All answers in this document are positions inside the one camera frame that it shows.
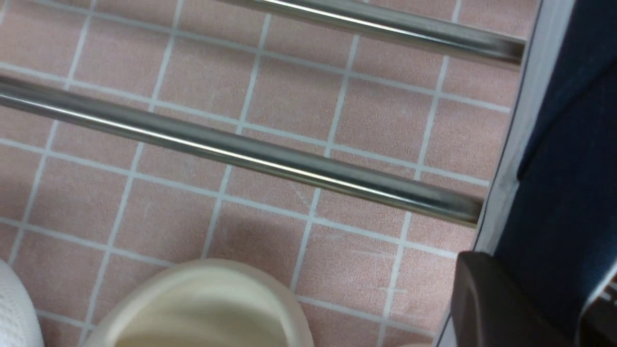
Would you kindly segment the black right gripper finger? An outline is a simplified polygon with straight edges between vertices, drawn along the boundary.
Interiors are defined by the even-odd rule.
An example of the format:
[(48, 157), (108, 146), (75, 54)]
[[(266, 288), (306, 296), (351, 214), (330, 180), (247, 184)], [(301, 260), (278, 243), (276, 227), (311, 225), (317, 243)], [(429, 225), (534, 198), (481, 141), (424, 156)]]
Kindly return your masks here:
[(573, 346), (485, 253), (459, 253), (450, 312), (459, 347)]

